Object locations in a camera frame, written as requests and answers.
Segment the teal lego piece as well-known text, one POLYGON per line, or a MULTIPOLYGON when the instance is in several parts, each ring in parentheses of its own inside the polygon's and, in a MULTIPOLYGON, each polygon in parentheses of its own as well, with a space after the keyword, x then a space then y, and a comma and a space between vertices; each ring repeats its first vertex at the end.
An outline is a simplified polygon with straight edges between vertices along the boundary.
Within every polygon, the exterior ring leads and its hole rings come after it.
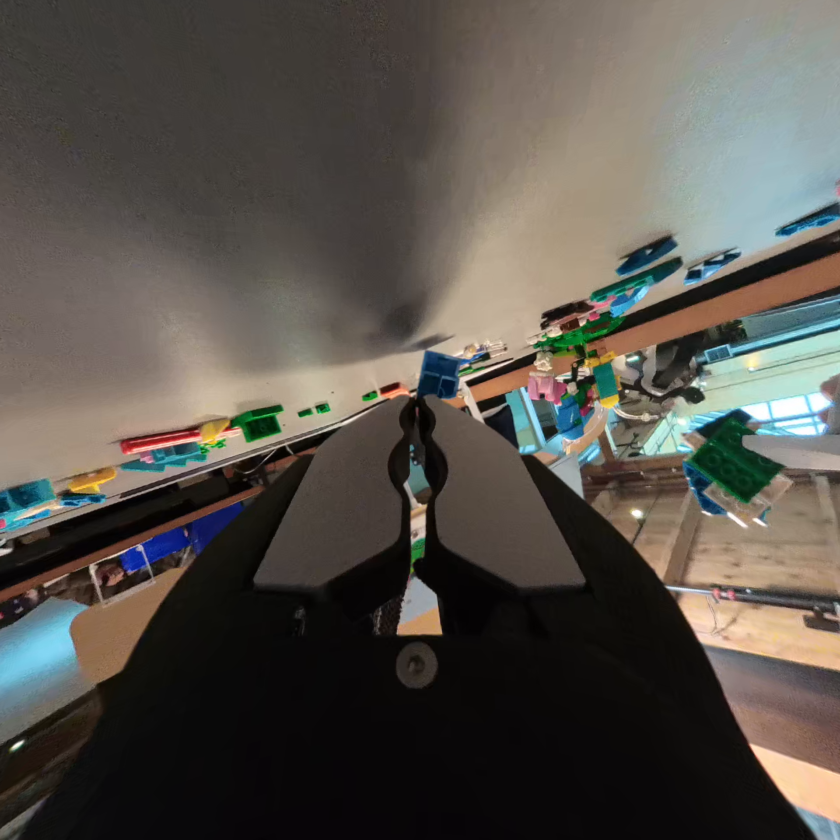
POLYGON ((588 302, 593 306, 600 306, 604 303, 612 303, 620 297, 631 297, 639 289, 647 289, 656 286, 663 280, 671 277, 684 266, 680 257, 667 260, 656 266, 651 266, 639 271, 635 275, 627 276, 613 282, 591 293, 588 302))

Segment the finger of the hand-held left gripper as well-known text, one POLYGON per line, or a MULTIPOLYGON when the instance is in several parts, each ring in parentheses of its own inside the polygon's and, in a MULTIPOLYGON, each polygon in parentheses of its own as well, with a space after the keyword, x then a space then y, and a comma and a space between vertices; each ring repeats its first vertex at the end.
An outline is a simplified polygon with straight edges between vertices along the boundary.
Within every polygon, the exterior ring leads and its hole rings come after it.
POLYGON ((754 434, 742 437, 742 446, 786 469, 839 471, 839 435, 820 436, 754 434))

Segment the green lego base with flowers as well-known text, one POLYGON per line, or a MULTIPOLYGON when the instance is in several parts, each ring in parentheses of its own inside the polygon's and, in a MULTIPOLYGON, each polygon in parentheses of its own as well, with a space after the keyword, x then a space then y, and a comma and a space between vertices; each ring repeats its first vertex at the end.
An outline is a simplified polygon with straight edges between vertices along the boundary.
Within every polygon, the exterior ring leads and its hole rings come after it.
POLYGON ((597 408, 618 404, 621 388, 613 369, 615 354, 604 349, 603 341, 624 321, 606 311, 575 329, 554 324, 530 339, 536 356, 528 395, 534 402, 553 405, 556 427, 569 439, 583 436, 597 408))

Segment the blue and white lego slope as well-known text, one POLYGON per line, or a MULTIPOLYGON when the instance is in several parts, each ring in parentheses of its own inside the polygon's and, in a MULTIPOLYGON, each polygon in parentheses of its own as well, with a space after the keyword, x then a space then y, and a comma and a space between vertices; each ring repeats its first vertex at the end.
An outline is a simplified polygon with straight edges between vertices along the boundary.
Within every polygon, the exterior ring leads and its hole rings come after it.
POLYGON ((713 277, 720 270, 730 265, 733 261, 740 259, 742 251, 740 248, 728 248, 715 255, 697 261, 686 269, 684 278, 685 287, 693 287, 713 277))

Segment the green lego brick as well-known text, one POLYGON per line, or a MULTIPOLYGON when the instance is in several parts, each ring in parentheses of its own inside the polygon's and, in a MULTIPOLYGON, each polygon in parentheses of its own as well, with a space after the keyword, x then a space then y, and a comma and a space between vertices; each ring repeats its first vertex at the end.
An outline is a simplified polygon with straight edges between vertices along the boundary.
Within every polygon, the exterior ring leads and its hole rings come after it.
POLYGON ((233 417, 230 428, 237 429, 247 443, 257 443, 281 433, 279 416, 283 412, 280 404, 250 409, 233 417))

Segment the long blue lego plate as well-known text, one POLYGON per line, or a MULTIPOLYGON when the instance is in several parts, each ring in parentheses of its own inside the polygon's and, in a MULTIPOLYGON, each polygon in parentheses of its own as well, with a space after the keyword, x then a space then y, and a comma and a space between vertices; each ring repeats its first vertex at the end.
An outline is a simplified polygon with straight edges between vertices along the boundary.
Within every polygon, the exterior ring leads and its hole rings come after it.
POLYGON ((838 220, 839 202, 834 202, 778 227, 774 231, 774 236, 789 238, 808 230, 824 228, 838 220))

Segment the red lego rod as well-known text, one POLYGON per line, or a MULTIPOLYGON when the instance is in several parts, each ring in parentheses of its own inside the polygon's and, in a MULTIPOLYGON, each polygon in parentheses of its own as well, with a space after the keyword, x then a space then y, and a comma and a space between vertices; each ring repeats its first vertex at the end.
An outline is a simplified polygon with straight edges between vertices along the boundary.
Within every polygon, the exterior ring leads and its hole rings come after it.
POLYGON ((124 455, 141 455, 156 449, 170 448, 177 445, 195 444, 202 440, 198 427, 172 430, 170 432, 129 437, 119 444, 124 455))

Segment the multicoloured lego model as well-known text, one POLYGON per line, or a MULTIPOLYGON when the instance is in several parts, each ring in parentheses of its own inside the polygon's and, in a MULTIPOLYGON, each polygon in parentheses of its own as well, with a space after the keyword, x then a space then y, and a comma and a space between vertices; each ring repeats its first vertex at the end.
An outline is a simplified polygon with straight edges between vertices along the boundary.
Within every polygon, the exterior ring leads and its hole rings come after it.
POLYGON ((704 516, 726 518, 744 529, 768 527, 773 504, 792 482, 781 464, 744 444, 756 433, 753 417, 736 409, 683 434, 682 469, 704 516))

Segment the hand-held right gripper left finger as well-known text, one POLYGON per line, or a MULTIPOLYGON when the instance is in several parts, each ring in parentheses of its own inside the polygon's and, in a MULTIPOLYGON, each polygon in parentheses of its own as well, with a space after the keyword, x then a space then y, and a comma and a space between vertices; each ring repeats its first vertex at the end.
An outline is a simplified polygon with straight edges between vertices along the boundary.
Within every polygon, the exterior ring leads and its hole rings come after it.
POLYGON ((404 591, 415 407, 410 396, 387 400, 318 448, 255 573, 257 591, 343 606, 380 606, 404 591))

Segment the blue wedge lego plate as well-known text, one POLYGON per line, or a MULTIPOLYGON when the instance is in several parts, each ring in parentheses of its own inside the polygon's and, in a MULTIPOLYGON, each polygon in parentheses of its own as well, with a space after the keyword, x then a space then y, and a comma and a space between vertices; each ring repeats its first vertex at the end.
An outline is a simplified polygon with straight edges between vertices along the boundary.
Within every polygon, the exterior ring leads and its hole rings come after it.
POLYGON ((638 271, 651 266, 657 260, 662 259, 678 247, 674 236, 667 235, 658 238, 653 242, 636 248, 621 258, 616 274, 619 277, 628 277, 638 271))

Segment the blue storage bin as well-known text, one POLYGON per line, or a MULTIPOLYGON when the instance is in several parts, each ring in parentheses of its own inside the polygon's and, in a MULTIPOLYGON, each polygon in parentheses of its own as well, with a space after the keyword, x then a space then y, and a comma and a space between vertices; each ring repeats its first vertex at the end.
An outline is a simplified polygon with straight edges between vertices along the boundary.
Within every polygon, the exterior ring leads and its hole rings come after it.
POLYGON ((244 504, 238 502, 127 549, 119 556, 123 571, 126 574, 141 572, 147 565, 159 565, 165 557, 186 549, 199 555, 243 509, 244 504))

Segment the blue hollow lego brick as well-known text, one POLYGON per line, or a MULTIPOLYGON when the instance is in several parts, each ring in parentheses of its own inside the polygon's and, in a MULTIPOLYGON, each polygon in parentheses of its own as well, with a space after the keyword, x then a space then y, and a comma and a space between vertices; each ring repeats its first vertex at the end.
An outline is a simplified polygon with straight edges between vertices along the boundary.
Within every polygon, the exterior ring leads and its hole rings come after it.
POLYGON ((416 397, 435 396, 441 400, 456 398, 463 363, 463 360, 455 356, 426 350, 416 387, 416 397))

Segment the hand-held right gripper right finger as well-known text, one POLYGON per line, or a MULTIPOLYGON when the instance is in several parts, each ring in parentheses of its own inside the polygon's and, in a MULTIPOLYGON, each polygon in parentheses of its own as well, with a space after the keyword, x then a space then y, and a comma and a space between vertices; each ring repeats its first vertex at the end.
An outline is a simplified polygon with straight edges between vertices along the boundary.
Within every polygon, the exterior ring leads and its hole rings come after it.
POLYGON ((585 500, 539 459, 441 398, 418 400, 432 497, 418 576, 441 613, 586 597, 574 519, 585 500))

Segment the black tripod rod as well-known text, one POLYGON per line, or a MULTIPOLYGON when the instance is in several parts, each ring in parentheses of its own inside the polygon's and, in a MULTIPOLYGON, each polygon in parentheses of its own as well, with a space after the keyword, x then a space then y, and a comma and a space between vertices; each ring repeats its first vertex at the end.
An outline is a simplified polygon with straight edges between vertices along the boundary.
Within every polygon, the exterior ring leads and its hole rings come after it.
POLYGON ((805 628, 827 634, 839 634, 838 595, 824 595, 803 591, 756 589, 746 586, 713 585, 708 587, 667 584, 673 595, 698 595, 712 604, 745 604, 772 606, 802 613, 805 628))

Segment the teal lego plate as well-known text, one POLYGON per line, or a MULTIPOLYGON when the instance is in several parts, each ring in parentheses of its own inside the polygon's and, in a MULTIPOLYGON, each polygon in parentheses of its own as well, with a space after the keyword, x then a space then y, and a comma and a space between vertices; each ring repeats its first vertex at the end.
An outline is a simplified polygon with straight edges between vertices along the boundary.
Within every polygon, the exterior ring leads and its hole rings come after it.
POLYGON ((119 468, 129 472, 163 473, 168 468, 181 468, 206 461, 206 448, 197 442, 190 442, 143 452, 140 457, 121 464, 119 468))

